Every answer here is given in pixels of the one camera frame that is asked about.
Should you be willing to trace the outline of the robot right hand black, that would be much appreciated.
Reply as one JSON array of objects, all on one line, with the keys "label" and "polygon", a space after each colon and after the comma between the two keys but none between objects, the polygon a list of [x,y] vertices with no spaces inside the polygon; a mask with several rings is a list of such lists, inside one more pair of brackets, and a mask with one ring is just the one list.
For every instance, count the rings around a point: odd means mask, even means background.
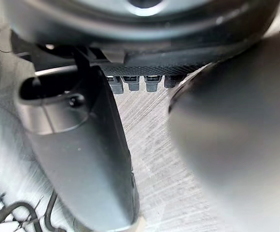
[{"label": "robot right hand black", "polygon": [[140,206],[114,99],[175,87],[258,42],[278,0],[5,0],[13,53],[35,75],[15,104],[33,152],[76,222],[120,232]]}]

